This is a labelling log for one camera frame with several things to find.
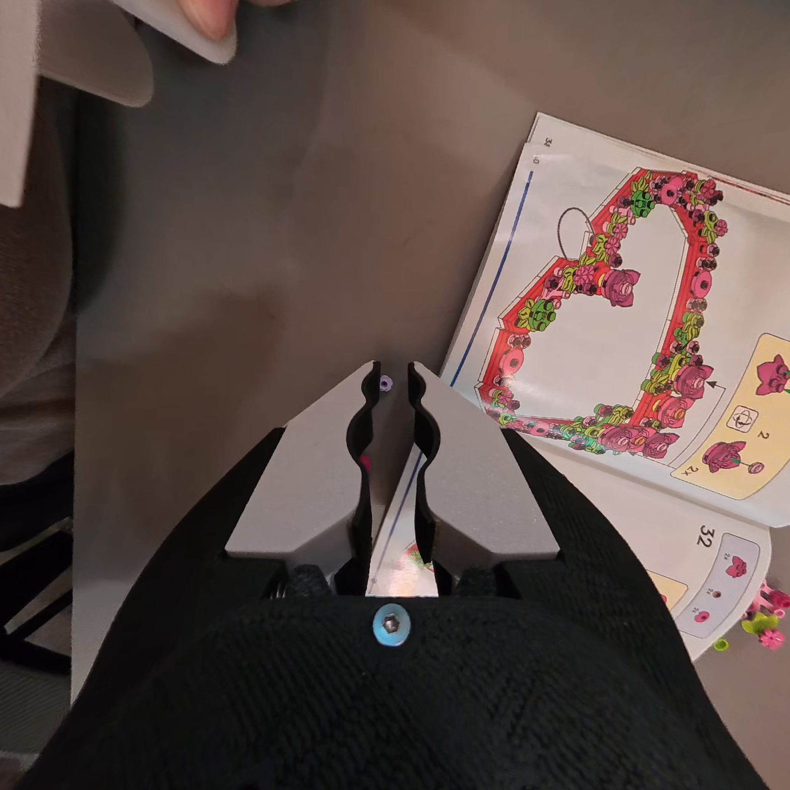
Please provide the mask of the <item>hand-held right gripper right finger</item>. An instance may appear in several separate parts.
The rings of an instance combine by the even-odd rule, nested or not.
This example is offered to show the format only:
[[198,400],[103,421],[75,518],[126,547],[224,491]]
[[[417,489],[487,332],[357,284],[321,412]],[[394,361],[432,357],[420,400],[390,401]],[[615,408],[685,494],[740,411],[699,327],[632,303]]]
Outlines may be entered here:
[[553,560],[559,547],[507,431],[420,362],[408,370],[414,440],[424,456],[415,536],[435,569]]

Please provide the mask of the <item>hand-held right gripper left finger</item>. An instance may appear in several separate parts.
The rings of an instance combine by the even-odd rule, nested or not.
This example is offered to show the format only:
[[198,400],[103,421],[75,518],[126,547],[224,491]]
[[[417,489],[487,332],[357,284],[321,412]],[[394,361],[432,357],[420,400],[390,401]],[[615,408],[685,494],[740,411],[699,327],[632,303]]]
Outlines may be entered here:
[[285,426],[229,537],[238,558],[286,565],[367,563],[372,545],[369,474],[381,364],[364,363]]

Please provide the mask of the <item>lego instruction booklet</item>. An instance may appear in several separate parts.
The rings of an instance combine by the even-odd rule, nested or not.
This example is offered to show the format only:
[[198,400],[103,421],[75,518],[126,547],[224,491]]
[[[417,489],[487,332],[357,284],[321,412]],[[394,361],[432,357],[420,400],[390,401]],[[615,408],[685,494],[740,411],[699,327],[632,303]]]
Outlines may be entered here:
[[692,660],[788,527],[788,253],[788,194],[538,113],[441,370],[607,516]]

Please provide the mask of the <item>green and pink lego flower cluster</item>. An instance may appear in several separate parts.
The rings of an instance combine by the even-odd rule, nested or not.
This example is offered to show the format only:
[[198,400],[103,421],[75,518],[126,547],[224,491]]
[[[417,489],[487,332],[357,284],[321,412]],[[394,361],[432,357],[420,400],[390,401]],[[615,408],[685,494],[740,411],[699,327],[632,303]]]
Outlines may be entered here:
[[756,637],[761,646],[775,652],[785,644],[781,622],[788,613],[788,594],[764,580],[746,609],[740,625],[745,633]]

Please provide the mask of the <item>person's left hand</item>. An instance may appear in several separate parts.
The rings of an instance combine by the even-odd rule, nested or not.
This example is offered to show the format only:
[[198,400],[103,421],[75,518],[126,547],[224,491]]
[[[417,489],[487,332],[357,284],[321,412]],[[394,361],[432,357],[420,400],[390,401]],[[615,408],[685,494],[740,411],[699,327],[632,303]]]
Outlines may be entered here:
[[177,1],[191,26],[211,42],[225,40],[236,27],[242,1]]

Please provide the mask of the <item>black chair base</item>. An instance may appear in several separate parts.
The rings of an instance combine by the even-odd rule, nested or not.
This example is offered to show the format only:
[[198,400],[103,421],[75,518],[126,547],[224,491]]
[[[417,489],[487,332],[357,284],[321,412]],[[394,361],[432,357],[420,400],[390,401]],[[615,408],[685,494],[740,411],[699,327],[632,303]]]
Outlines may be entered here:
[[1,486],[1,550],[19,549],[1,567],[2,661],[52,676],[68,677],[71,658],[32,644],[28,638],[72,603],[71,589],[20,626],[10,621],[46,587],[70,569],[73,537],[51,528],[74,513],[74,453],[18,483]]

